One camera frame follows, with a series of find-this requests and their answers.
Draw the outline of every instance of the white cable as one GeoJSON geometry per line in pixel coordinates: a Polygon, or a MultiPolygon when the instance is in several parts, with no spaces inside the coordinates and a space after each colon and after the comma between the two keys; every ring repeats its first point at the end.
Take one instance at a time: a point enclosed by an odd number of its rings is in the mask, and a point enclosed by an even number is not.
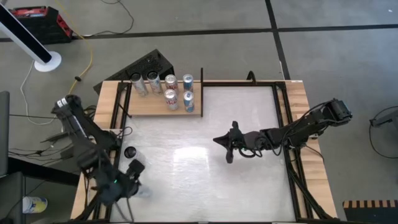
{"type": "Polygon", "coordinates": [[[51,119],[51,121],[45,122],[45,123],[36,123],[36,122],[32,121],[32,120],[29,118],[29,105],[27,104],[26,96],[25,96],[25,93],[24,93],[24,91],[23,91],[23,87],[24,87],[24,85],[25,85],[25,82],[26,82],[27,78],[29,77],[30,73],[32,72],[32,68],[33,68],[33,64],[34,64],[34,63],[35,63],[35,60],[32,61],[32,65],[30,66],[29,72],[27,73],[27,75],[26,75],[26,77],[25,77],[25,80],[22,82],[22,85],[21,85],[20,90],[21,90],[22,96],[24,97],[24,100],[25,100],[26,116],[28,116],[28,117],[27,117],[28,121],[30,121],[32,124],[36,124],[36,125],[47,125],[47,124],[51,124],[51,123],[54,121],[55,116],[54,116],[53,119],[51,119]]]}

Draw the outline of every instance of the aluminum can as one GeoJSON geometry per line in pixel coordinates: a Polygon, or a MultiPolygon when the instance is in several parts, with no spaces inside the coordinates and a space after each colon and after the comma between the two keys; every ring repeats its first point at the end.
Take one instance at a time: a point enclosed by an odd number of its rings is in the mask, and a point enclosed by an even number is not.
{"type": "Polygon", "coordinates": [[[184,83],[184,91],[193,92],[193,76],[186,74],[182,77],[182,81],[184,83]]]}
{"type": "Polygon", "coordinates": [[[140,96],[148,95],[147,86],[140,73],[133,73],[130,77],[131,83],[140,96]]]}
{"type": "Polygon", "coordinates": [[[166,84],[166,89],[174,90],[178,95],[178,81],[174,75],[167,75],[164,78],[164,82],[166,84]]]}
{"type": "Polygon", "coordinates": [[[177,94],[174,90],[166,90],[164,92],[164,98],[166,99],[166,104],[170,110],[178,109],[177,94]]]}
{"type": "Polygon", "coordinates": [[[163,94],[162,84],[160,77],[156,72],[149,72],[147,75],[149,85],[152,88],[152,92],[156,95],[163,94]]]}
{"type": "Polygon", "coordinates": [[[184,105],[186,112],[192,112],[195,109],[193,104],[193,93],[191,91],[186,91],[184,93],[184,105]]]}

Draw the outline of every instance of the wooden block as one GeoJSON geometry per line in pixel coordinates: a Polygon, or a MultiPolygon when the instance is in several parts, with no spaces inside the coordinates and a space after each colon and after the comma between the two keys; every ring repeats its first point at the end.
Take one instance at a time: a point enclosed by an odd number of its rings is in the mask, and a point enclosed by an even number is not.
{"type": "Polygon", "coordinates": [[[349,208],[349,201],[344,201],[343,208],[349,208]]]}
{"type": "MultiPolygon", "coordinates": [[[[129,105],[129,114],[131,115],[200,115],[201,113],[201,83],[195,82],[193,84],[193,95],[195,109],[189,113],[185,111],[183,102],[183,83],[178,83],[180,93],[178,94],[178,109],[170,110],[164,98],[164,95],[157,96],[153,94],[149,83],[146,83],[149,94],[141,97],[137,91],[132,89],[129,105]]],[[[164,83],[162,83],[163,90],[166,90],[164,83]]]]}

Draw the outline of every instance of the blue can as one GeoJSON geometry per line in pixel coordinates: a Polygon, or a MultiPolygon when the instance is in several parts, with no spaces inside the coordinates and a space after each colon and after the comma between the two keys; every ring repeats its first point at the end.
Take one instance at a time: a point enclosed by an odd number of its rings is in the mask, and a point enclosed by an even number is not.
{"type": "Polygon", "coordinates": [[[193,93],[191,91],[186,91],[184,93],[184,105],[186,112],[192,112],[195,109],[193,104],[193,93]]]}
{"type": "Polygon", "coordinates": [[[184,91],[193,92],[193,76],[186,74],[182,77],[184,83],[184,91]]]}

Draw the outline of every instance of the white board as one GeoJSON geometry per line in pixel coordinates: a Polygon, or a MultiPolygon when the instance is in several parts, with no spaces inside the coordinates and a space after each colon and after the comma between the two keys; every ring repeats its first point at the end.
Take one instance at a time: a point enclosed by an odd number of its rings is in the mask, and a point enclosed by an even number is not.
{"type": "MultiPolygon", "coordinates": [[[[134,146],[146,158],[140,181],[149,198],[131,197],[136,222],[294,221],[288,176],[281,154],[243,158],[213,138],[226,134],[232,121],[243,133],[278,127],[271,87],[204,87],[203,117],[156,116],[127,119],[133,129],[124,150],[134,146]]],[[[131,159],[121,155],[125,172],[131,159]]],[[[118,202],[130,219],[126,199],[118,202]]],[[[123,222],[113,206],[112,222],[123,222]]]]}

